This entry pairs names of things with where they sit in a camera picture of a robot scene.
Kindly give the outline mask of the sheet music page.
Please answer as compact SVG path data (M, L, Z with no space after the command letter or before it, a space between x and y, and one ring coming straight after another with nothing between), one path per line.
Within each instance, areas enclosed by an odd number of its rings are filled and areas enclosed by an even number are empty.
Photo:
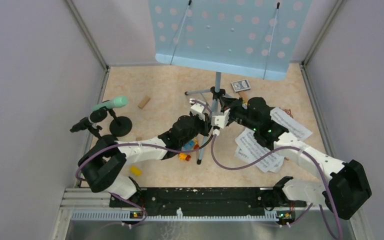
M298 140L306 140L313 132L297 122L293 117L287 115L284 110L286 108L275 107L270 111L271 118L278 124L287 128Z
M234 156L247 164L258 160L260 157L270 152L268 148L262 147L257 143L254 138L254 133L255 132L253 130L245 128L244 131L235 138L237 147ZM283 156L272 153L256 163L255 166L264 173L278 173L283 165L283 162Z

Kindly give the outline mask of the blue music stand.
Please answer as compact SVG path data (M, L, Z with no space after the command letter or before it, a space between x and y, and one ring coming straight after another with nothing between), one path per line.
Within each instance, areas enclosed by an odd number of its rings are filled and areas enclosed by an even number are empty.
M281 81L309 0L151 0L155 59L167 65Z

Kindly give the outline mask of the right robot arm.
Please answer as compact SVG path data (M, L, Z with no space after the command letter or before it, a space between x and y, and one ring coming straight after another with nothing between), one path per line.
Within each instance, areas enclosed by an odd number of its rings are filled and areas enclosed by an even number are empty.
M357 160L331 157L298 139L271 116L272 107L264 98L253 97L247 106L241 98L220 97L223 126L235 122L252 132L259 147L269 149L296 163L321 180L303 181L285 176L276 184L273 200L279 206L304 201L328 207L340 219L349 220L372 196L363 165Z

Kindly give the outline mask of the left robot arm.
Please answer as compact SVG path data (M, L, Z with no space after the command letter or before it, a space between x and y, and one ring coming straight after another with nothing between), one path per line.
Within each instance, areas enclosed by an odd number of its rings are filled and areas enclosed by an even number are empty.
M166 160L183 153L183 147L198 135L208 136L210 116L205 113L180 116L172 127L153 138L121 142L115 139L98 142L78 161L75 176L86 181L94 193L108 192L121 197L129 207L140 202L139 186L122 174L125 166L148 160Z

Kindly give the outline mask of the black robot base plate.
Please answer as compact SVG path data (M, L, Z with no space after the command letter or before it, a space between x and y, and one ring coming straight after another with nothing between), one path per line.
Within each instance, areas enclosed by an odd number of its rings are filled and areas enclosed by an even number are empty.
M291 222L291 211L307 206L271 187L148 187L129 202L144 208L148 221Z

